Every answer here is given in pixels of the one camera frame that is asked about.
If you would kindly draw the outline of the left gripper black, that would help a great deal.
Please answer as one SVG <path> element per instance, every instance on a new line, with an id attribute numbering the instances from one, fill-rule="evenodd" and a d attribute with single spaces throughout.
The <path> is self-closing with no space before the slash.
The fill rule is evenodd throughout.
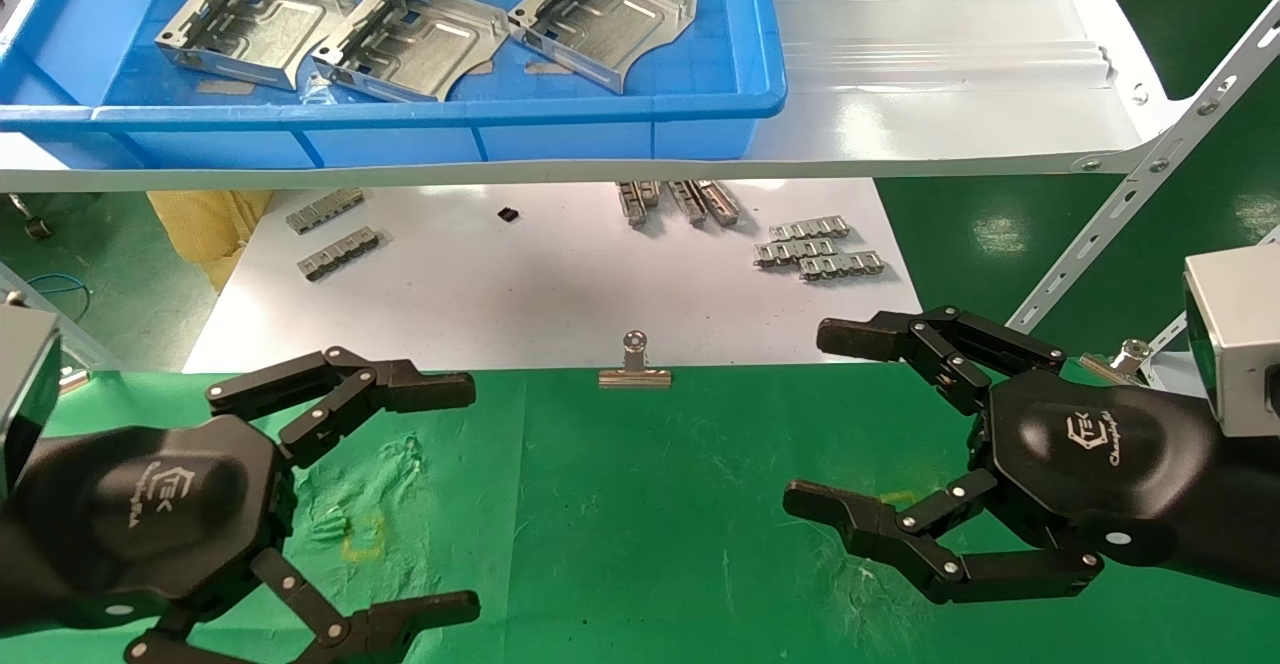
<path id="1" fill-rule="evenodd" d="M 311 467 L 380 412 L 476 398 L 471 374 L 330 348 L 215 383 L 207 403 L 219 417 L 197 427 L 42 439 L 20 473 L 20 632 L 163 615 L 128 645 L 127 663 L 244 663 L 188 637 L 260 582 L 314 635 L 294 663 L 402 663 L 422 632 L 476 621 L 477 594 L 342 615 L 278 550 L 297 503 L 289 464 Z M 279 432 L 282 453 L 247 423 L 302 404 Z"/>

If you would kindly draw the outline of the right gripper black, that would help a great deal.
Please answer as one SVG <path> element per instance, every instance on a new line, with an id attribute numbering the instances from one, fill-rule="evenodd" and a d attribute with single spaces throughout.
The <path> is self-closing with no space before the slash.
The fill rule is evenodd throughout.
<path id="1" fill-rule="evenodd" d="M 833 528 L 847 554 L 896 569 L 931 603 L 1074 597 L 1102 572 L 1097 554 L 1130 567 L 1211 562 L 1210 486 L 1225 436 L 1207 400 L 1068 381 L 1064 351 L 956 307 L 823 319 L 817 345 L 905 362 L 957 412 L 982 409 L 972 464 L 983 470 L 904 512 L 806 480 L 783 491 L 787 514 Z M 1010 380 L 992 386 L 987 368 Z M 987 496 L 1038 549 L 960 555 L 941 544 Z"/>

